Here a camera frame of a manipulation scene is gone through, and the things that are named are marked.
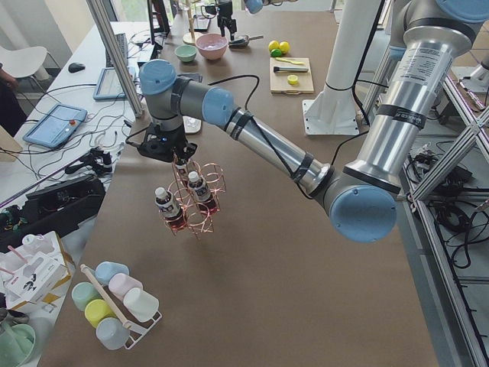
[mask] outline green container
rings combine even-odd
[[[196,58],[197,49],[189,44],[183,44],[176,48],[175,54],[183,63],[189,63]]]

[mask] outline white mounting plate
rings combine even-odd
[[[348,123],[348,126],[336,128],[335,132],[331,132],[330,129],[327,129],[325,123],[318,119],[311,119],[310,117],[306,118],[306,112],[313,102],[314,99],[304,99],[302,104],[304,129],[307,135],[358,135],[357,120],[355,120],[354,116],[351,119],[351,123]]]
[[[475,67],[452,67],[452,72],[455,74],[458,80],[470,76],[474,70]],[[463,83],[465,88],[471,90],[474,93],[486,93],[487,88],[489,88],[489,86],[485,86],[471,79],[465,79]]]
[[[188,135],[197,134],[202,128],[202,121],[195,119],[193,117],[184,116],[183,117],[183,127],[185,128],[185,133]]]

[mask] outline tablet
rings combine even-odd
[[[85,121],[86,113],[80,107],[57,103],[22,139],[28,143],[55,148],[70,138],[79,124]]]
[[[129,75],[134,80],[136,70],[134,67],[128,67]],[[114,99],[125,98],[124,90],[115,69],[113,67],[105,67],[100,72],[99,81],[93,92],[95,101],[110,101]]]

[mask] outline white table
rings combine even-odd
[[[149,37],[149,26],[147,23],[132,23],[132,22],[119,22],[113,23],[114,32],[126,33],[128,40],[136,34],[134,39],[145,39]],[[129,56],[136,55],[138,47],[129,45]],[[70,63],[77,62],[85,64],[86,68],[78,73],[70,73],[68,66]],[[137,57],[129,59],[129,65],[137,69]],[[99,74],[102,68],[105,67],[105,48],[102,40],[99,36],[97,28],[94,26],[92,30],[86,35],[83,42],[78,49],[73,53],[72,57],[66,64],[66,66],[60,71],[60,74],[53,81],[49,90],[64,86],[73,86],[77,84],[95,84],[99,79]],[[127,100],[109,101],[109,102],[96,102],[92,95],[94,86],[77,86],[68,89],[61,89],[50,93],[61,103],[78,106],[88,111],[88,121],[82,123],[66,145],[59,151],[51,151],[46,154],[36,154],[31,156],[31,162],[29,156],[26,154],[20,154],[19,159],[29,167],[32,167],[35,171],[42,168],[45,164],[50,164],[48,167],[42,169],[41,174],[49,174],[55,171],[57,168],[62,167],[68,162],[86,153],[90,148],[95,147],[95,140],[105,146],[113,148],[116,151],[122,146],[126,135],[129,133],[130,128],[124,123],[124,119],[132,122],[134,120],[134,113]],[[57,101],[51,96],[44,96],[36,106],[36,109],[29,115],[28,119],[40,119],[42,112],[48,112]],[[32,127],[32,124],[26,123],[21,127],[19,132],[15,136],[15,140],[27,151],[28,148],[31,151],[49,151],[47,148],[43,148],[39,145],[30,145],[22,140],[24,134]],[[93,134],[85,135],[87,132],[93,132]],[[70,179],[78,177],[82,174],[79,173],[73,175],[57,174],[57,179]],[[2,189],[0,190],[0,200],[5,200],[10,196],[16,194],[19,190],[27,187],[37,181],[34,173],[28,170],[19,161],[13,163],[0,162],[0,182]],[[45,187],[53,184],[52,181],[44,181],[40,187]],[[10,205],[22,206],[26,198],[20,196]],[[92,231],[95,219],[88,219],[80,225],[80,229],[66,235],[62,238],[63,244],[66,250],[73,256],[73,259],[78,264],[78,261],[83,253],[83,248],[86,240]],[[34,350],[34,354],[30,362],[26,366],[36,366],[40,352],[44,347],[45,342],[49,338],[50,332],[53,328],[54,322],[60,311],[65,297],[60,298],[55,302],[55,308],[50,313],[46,310],[37,310],[30,314],[30,325],[36,330],[37,346]]]

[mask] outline computer mouse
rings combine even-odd
[[[82,63],[71,63],[68,66],[68,71],[70,73],[77,73],[77,72],[79,72],[80,70],[83,70],[83,69],[85,69],[85,65],[83,65]]]

